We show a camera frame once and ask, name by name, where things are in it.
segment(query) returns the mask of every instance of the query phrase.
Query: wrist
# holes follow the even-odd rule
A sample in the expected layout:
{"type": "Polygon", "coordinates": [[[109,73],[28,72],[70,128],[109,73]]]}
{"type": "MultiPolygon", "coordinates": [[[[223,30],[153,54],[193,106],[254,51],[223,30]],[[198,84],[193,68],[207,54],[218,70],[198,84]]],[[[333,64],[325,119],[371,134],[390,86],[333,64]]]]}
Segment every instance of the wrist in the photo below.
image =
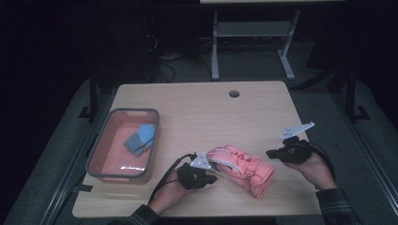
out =
{"type": "Polygon", "coordinates": [[[137,221],[139,224],[155,224],[158,218],[159,215],[157,215],[153,209],[148,205],[142,204],[123,224],[135,224],[137,221]]]}
{"type": "Polygon", "coordinates": [[[336,183],[330,182],[330,183],[322,184],[321,186],[318,186],[317,188],[320,190],[325,190],[325,189],[335,189],[338,187],[337,187],[336,183]]]}
{"type": "Polygon", "coordinates": [[[159,216],[165,211],[165,209],[162,206],[162,204],[158,203],[156,201],[153,201],[153,202],[149,203],[148,207],[151,208],[159,216]]]}

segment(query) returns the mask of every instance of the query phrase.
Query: floor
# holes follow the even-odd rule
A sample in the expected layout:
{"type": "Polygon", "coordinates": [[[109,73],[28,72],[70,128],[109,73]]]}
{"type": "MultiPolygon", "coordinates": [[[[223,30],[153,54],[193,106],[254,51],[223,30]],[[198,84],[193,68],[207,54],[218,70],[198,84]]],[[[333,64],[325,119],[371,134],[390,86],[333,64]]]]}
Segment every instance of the floor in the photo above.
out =
{"type": "MultiPolygon", "coordinates": [[[[248,40],[244,45],[239,43],[221,52],[219,82],[277,80],[292,87],[321,72],[306,67],[314,45],[310,40],[295,41],[291,46],[288,58],[297,75],[294,81],[284,77],[278,60],[276,50],[281,47],[282,40],[264,40],[266,44],[261,46],[254,43],[248,40]]],[[[168,51],[164,55],[163,63],[167,66],[161,67],[162,75],[154,83],[169,82],[173,71],[176,74],[171,83],[211,81],[209,52],[204,51],[196,57],[179,56],[180,53],[168,51]]],[[[302,123],[315,122],[315,127],[308,130],[307,135],[328,152],[336,168],[338,185],[346,190],[365,224],[397,224],[396,208],[390,203],[396,197],[394,187],[398,185],[398,166],[395,163],[398,157],[397,130],[362,82],[357,82],[356,105],[363,106],[371,119],[357,123],[349,121],[344,113],[344,90],[339,94],[330,94],[328,83],[329,78],[326,78],[305,90],[290,91],[302,123]],[[375,161],[379,162],[383,173],[380,173],[375,161]],[[392,198],[387,194],[389,191],[392,191],[392,198]]],[[[95,120],[90,121],[78,118],[82,108],[89,105],[88,81],[82,83],[8,215],[6,224],[107,224],[115,219],[76,218],[71,209],[77,197],[74,187],[82,181],[87,152],[116,91],[113,89],[108,94],[99,94],[99,113],[95,120]]],[[[262,218],[251,219],[252,224],[264,224],[262,218]]],[[[322,224],[320,216],[276,217],[276,221],[280,225],[322,224]]]]}

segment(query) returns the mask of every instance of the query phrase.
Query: gray carpet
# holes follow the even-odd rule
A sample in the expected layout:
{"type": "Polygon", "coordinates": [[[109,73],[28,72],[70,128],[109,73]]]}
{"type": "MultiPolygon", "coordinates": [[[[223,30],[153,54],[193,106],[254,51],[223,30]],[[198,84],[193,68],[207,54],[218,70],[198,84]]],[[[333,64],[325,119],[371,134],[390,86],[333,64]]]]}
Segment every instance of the gray carpet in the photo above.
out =
{"type": "MultiPolygon", "coordinates": [[[[288,81],[283,75],[283,68],[278,60],[279,43],[253,48],[235,54],[220,54],[220,82],[230,81],[283,81],[287,86],[300,84],[320,72],[306,68],[312,43],[294,42],[288,58],[297,78],[288,81]]],[[[201,61],[179,59],[167,65],[176,70],[174,83],[210,82],[209,54],[200,55],[201,61]]],[[[166,74],[171,71],[163,68],[166,74]]],[[[373,153],[383,166],[391,182],[398,185],[398,133],[384,113],[378,108],[369,89],[361,82],[357,84],[357,105],[361,105],[370,114],[371,120],[357,124],[347,122],[340,105],[344,101],[344,92],[331,95],[326,91],[329,78],[315,84],[305,91],[291,91],[292,99],[302,123],[315,122],[315,127],[307,131],[311,142],[317,143],[328,152],[337,175],[337,183],[346,190],[364,224],[398,224],[398,217],[378,183],[369,160],[362,150],[363,144],[353,130],[359,129],[371,146],[373,153]]],[[[75,173],[71,175],[67,187],[76,185],[84,174],[85,152],[99,132],[104,116],[109,111],[115,90],[110,95],[101,94],[101,111],[92,123],[88,119],[78,118],[84,106],[89,105],[88,82],[82,84],[65,112],[53,137],[41,156],[37,167],[32,172],[19,199],[12,208],[6,224],[40,224],[46,214],[55,192],[62,189],[59,184],[66,173],[70,161],[76,156],[80,159],[75,164],[75,173]]],[[[79,219],[72,215],[71,209],[77,194],[71,192],[64,196],[65,204],[61,208],[54,224],[106,224],[112,218],[79,219]]],[[[277,217],[278,224],[323,224],[319,216],[277,217]]]]}

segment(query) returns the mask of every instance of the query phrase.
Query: table leg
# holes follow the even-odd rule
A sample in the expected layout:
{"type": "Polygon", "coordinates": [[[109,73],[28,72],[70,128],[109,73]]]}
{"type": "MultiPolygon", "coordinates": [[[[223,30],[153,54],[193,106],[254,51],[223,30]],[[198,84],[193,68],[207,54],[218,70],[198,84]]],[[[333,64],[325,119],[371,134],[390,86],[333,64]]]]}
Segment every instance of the table leg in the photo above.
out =
{"type": "Polygon", "coordinates": [[[219,58],[217,57],[217,11],[214,12],[213,23],[213,51],[211,53],[211,80],[216,82],[219,80],[219,58]]]}
{"type": "Polygon", "coordinates": [[[300,10],[295,11],[295,15],[293,16],[292,22],[290,23],[289,30],[286,35],[286,42],[281,50],[278,50],[279,58],[281,59],[281,63],[284,69],[284,73],[288,80],[294,80],[295,75],[293,73],[292,68],[290,67],[289,61],[287,60],[287,52],[290,47],[290,43],[292,42],[293,35],[295,34],[296,25],[299,20],[300,10]]]}

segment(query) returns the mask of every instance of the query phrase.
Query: cable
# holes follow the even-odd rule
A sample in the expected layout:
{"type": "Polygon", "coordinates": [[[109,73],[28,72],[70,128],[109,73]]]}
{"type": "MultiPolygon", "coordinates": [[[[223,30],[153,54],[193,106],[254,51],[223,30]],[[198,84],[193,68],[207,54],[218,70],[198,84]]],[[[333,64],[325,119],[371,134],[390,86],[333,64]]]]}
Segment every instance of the cable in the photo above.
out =
{"type": "Polygon", "coordinates": [[[191,60],[196,60],[196,61],[202,63],[202,64],[206,67],[208,73],[211,75],[211,68],[210,68],[210,67],[208,66],[208,64],[205,63],[203,60],[201,60],[201,59],[199,59],[199,58],[197,58],[197,57],[195,57],[195,56],[188,55],[188,54],[180,54],[180,55],[176,55],[175,57],[169,58],[169,59],[167,59],[167,60],[163,60],[163,61],[166,61],[166,62],[164,62],[164,63],[160,63],[160,66],[169,67],[169,68],[174,72],[174,73],[173,73],[173,77],[172,77],[170,80],[168,80],[168,79],[167,79],[167,76],[166,76],[166,75],[164,74],[164,72],[162,72],[162,70],[161,70],[161,80],[162,80],[163,82],[169,83],[169,82],[172,81],[173,78],[176,76],[176,71],[175,71],[171,66],[166,65],[165,63],[171,63],[171,62],[173,62],[173,61],[175,61],[175,60],[182,60],[182,59],[191,59],[191,60]]]}
{"type": "Polygon", "coordinates": [[[318,144],[314,143],[314,142],[309,142],[309,145],[313,148],[313,152],[316,153],[317,155],[319,155],[324,162],[326,163],[326,165],[328,166],[331,176],[333,177],[333,180],[336,181],[336,173],[334,171],[334,167],[333,164],[330,161],[330,158],[328,156],[328,154],[326,153],[326,151],[319,146],[318,144]]]}
{"type": "Polygon", "coordinates": [[[129,73],[135,75],[135,76],[139,76],[138,73],[132,71],[127,65],[125,65],[123,62],[121,62],[118,58],[114,57],[111,53],[109,53],[108,51],[106,51],[104,48],[102,48],[95,39],[93,39],[90,35],[86,34],[88,36],[88,38],[90,39],[90,41],[97,47],[99,48],[101,51],[103,51],[104,53],[106,53],[109,57],[111,57],[113,60],[115,60],[118,64],[120,64],[123,68],[125,68],[129,73]]]}
{"type": "Polygon", "coordinates": [[[194,160],[196,158],[196,154],[187,154],[181,158],[178,158],[175,163],[167,170],[167,172],[164,174],[164,176],[161,178],[160,182],[155,186],[155,189],[153,189],[152,194],[149,198],[148,203],[151,203],[153,199],[155,198],[156,194],[158,191],[165,185],[166,179],[169,177],[170,173],[176,168],[176,166],[182,161],[182,159],[189,157],[191,160],[194,160]]]}
{"type": "Polygon", "coordinates": [[[163,83],[170,83],[176,77],[176,70],[173,67],[165,64],[159,64],[159,73],[163,83]],[[161,67],[167,67],[173,71],[172,77],[170,79],[167,78],[167,75],[163,72],[163,70],[161,70],[161,67]]]}
{"type": "Polygon", "coordinates": [[[229,45],[220,45],[218,53],[220,54],[237,54],[243,52],[243,45],[241,44],[234,44],[234,42],[231,42],[229,45]]]}
{"type": "Polygon", "coordinates": [[[155,44],[152,49],[147,49],[149,52],[154,53],[155,49],[158,47],[158,39],[155,36],[146,35],[147,38],[153,38],[155,40],[155,44]]]}
{"type": "Polygon", "coordinates": [[[178,181],[178,180],[179,180],[179,179],[172,180],[172,181],[168,181],[168,182],[164,183],[161,187],[163,187],[163,186],[165,186],[165,185],[167,185],[167,184],[173,183],[173,182],[175,182],[175,181],[178,181]]]}
{"type": "Polygon", "coordinates": [[[82,219],[79,221],[79,223],[78,223],[77,225],[80,225],[80,224],[82,224],[82,223],[83,223],[83,221],[84,221],[84,219],[82,218],[82,219]]]}
{"type": "Polygon", "coordinates": [[[171,56],[161,56],[161,60],[173,61],[175,59],[182,58],[184,56],[186,56],[186,54],[174,54],[171,56]]]}

